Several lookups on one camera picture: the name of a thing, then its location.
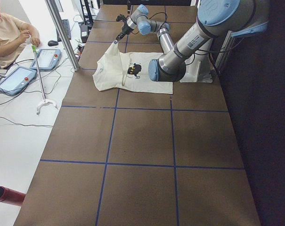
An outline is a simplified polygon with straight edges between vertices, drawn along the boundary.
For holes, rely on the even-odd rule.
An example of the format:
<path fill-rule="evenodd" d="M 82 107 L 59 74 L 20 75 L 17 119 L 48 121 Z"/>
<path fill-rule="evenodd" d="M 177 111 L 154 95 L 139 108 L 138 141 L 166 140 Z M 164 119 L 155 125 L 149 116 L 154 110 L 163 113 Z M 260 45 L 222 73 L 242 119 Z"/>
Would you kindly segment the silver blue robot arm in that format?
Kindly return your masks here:
<path fill-rule="evenodd" d="M 152 59 L 148 75 L 152 81 L 176 82 L 186 73 L 185 61 L 209 39 L 231 31 L 233 38 L 246 38 L 264 32 L 269 21 L 268 0 L 203 0 L 196 22 L 172 45 L 167 29 L 158 30 L 163 55 Z"/>
<path fill-rule="evenodd" d="M 164 54 L 167 54 L 174 46 L 170 36 L 170 27 L 166 22 L 151 20 L 148 18 L 149 10 L 145 5 L 140 4 L 130 15 L 118 15 L 116 21 L 122 21 L 122 31 L 117 35 L 114 44 L 117 44 L 126 35 L 130 35 L 135 29 L 141 35 L 155 33 L 160 42 Z"/>

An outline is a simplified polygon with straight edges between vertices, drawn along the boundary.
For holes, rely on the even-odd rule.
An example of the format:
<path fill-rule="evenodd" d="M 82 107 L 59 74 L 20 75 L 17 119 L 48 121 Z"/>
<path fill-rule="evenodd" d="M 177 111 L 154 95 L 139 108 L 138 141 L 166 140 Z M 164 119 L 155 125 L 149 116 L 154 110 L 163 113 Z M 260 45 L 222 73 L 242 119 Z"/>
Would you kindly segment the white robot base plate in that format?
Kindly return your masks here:
<path fill-rule="evenodd" d="M 212 40 L 207 41 L 189 59 L 185 61 L 186 73 L 180 82 L 212 83 L 209 49 Z"/>

